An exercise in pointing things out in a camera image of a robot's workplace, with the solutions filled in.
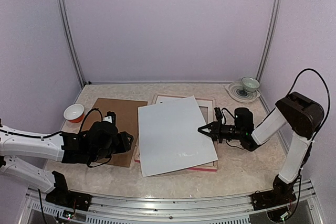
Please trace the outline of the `white photo mat border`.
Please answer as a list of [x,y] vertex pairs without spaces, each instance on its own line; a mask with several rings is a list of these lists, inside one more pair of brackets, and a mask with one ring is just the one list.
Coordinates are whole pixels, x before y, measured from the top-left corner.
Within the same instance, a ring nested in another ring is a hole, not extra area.
[[[185,98],[185,96],[176,96],[168,94],[155,94],[151,104],[161,104],[167,101],[173,101],[177,99]],[[206,123],[212,122],[214,120],[214,107],[216,105],[215,100],[195,98],[196,102],[200,108],[200,111],[204,117]]]

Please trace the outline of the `red sunset sea photo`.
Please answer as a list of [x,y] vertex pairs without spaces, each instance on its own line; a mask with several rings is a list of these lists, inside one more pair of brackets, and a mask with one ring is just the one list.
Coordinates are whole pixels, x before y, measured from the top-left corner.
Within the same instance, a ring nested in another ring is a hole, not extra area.
[[218,160],[211,138],[198,131],[205,120],[194,96],[140,107],[138,123],[143,177]]

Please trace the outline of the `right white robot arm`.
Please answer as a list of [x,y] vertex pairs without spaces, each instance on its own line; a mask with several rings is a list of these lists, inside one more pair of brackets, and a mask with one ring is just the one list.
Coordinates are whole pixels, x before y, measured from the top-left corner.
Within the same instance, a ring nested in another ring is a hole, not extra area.
[[275,108],[258,125],[254,125],[252,111],[245,107],[236,108],[233,114],[234,124],[223,122],[224,115],[220,108],[215,108],[216,121],[201,126],[198,132],[213,141],[238,140],[241,148],[253,152],[264,145],[285,125],[290,126],[292,138],[283,167],[275,182],[279,185],[269,192],[269,201],[273,205],[281,204],[289,196],[285,185],[295,182],[307,161],[313,138],[320,130],[324,120],[323,107],[314,100],[292,92],[278,100]]

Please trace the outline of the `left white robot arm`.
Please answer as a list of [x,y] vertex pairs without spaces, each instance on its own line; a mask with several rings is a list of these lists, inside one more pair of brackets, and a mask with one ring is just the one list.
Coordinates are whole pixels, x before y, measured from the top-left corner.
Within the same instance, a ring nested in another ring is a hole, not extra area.
[[68,190],[63,174],[42,170],[20,157],[38,157],[88,167],[101,159],[110,160],[114,154],[130,151],[134,141],[131,134],[119,132],[115,122],[115,119],[106,116],[86,131],[60,131],[45,136],[2,126],[1,172],[22,179],[44,193],[52,192],[60,204],[69,205],[74,195]]

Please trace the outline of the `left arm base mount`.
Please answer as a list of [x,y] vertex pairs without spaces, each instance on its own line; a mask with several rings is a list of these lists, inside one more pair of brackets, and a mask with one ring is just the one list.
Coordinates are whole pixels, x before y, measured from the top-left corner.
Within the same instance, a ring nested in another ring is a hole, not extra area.
[[46,201],[73,210],[88,211],[92,196],[69,190],[63,174],[56,171],[51,173],[55,179],[54,189],[46,195]]

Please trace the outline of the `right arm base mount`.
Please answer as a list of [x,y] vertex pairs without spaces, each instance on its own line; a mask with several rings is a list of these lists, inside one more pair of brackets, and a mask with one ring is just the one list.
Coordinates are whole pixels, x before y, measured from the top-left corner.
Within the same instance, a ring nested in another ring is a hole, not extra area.
[[256,191],[251,194],[251,202],[254,210],[276,207],[296,201],[296,194],[293,186],[299,177],[286,184],[277,175],[273,181],[273,188],[267,191]]

